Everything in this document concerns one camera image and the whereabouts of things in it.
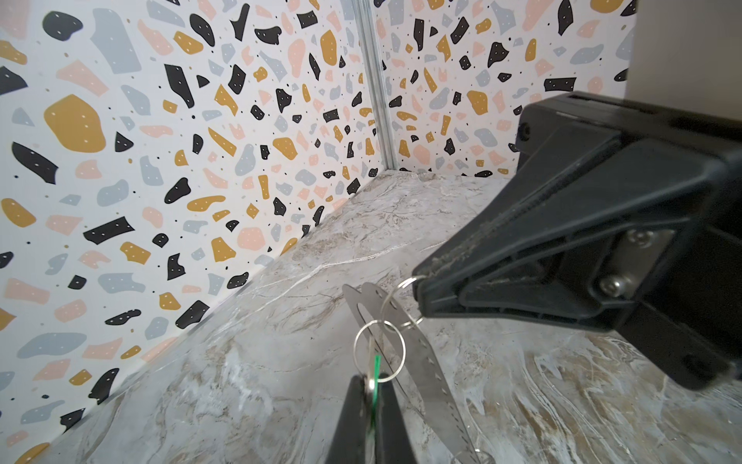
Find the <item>right aluminium corner post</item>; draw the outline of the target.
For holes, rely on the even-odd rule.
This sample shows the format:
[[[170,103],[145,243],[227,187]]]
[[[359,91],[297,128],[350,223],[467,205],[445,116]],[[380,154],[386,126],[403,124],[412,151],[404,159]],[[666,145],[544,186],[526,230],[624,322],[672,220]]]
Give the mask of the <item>right aluminium corner post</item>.
[[[394,154],[390,109],[388,108],[384,87],[385,70],[382,64],[379,38],[374,25],[373,5],[371,1],[362,0],[353,0],[351,5],[359,31],[359,46],[363,56],[381,155],[387,170],[398,170],[399,162],[396,154]]]

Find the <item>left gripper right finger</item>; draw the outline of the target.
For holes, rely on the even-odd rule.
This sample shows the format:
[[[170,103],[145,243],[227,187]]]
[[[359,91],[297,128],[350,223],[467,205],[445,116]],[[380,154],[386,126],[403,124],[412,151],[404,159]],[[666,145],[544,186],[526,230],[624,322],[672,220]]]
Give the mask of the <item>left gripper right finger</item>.
[[[380,384],[376,402],[376,463],[417,464],[392,383]]]

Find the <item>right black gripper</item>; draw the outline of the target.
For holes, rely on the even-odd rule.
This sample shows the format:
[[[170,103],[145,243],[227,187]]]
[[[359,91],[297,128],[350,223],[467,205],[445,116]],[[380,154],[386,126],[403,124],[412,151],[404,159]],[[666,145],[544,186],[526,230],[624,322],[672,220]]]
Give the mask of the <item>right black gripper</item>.
[[[741,127],[569,94],[520,117],[520,171],[415,268],[422,315],[623,336],[702,390],[741,377]]]

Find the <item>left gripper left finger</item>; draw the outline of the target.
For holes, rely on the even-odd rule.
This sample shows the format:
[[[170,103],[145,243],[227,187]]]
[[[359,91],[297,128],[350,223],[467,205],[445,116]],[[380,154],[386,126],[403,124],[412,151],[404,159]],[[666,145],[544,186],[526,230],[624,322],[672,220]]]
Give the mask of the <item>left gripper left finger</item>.
[[[370,396],[366,387],[364,376],[351,378],[326,464],[365,464],[366,440],[371,425]]]

